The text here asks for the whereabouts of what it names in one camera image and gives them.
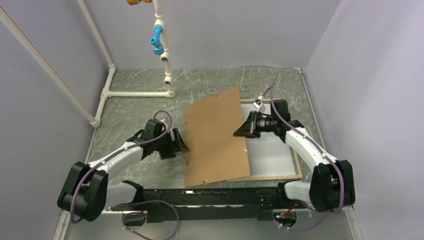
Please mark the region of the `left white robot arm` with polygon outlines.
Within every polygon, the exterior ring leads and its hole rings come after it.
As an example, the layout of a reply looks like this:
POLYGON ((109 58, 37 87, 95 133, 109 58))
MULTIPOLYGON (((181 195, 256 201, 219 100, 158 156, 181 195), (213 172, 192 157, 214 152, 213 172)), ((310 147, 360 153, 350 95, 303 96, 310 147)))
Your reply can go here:
POLYGON ((157 119, 128 138, 117 150, 90 163, 73 164, 57 199, 57 206, 80 220, 92 222, 109 207, 126 205, 139 209, 144 201, 144 188, 131 180, 111 185, 110 180, 129 166, 157 152, 162 160, 188 152, 179 130, 170 129, 157 119))

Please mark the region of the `brown wooden backing board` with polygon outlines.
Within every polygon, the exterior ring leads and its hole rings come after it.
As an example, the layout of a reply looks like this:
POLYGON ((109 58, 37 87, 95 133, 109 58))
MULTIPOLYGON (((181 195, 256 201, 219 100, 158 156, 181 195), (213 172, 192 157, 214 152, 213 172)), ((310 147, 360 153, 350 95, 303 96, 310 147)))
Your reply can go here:
POLYGON ((250 176, 246 140, 233 135, 244 121, 238 87, 184 108, 185 187, 250 176))

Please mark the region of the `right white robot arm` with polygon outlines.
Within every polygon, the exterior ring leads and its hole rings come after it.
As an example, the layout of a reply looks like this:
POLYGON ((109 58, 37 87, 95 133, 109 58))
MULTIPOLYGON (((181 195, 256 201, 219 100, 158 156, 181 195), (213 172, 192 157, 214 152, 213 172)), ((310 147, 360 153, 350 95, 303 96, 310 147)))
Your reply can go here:
POLYGON ((339 160, 321 147, 298 120, 292 120, 284 99, 270 102, 270 113, 252 110, 245 122, 233 133, 235 137, 258 139, 273 133, 291 147, 312 172, 310 182, 301 180, 279 184, 276 203, 289 207, 295 200, 310 203, 319 213, 340 211, 356 202, 353 166, 339 160))

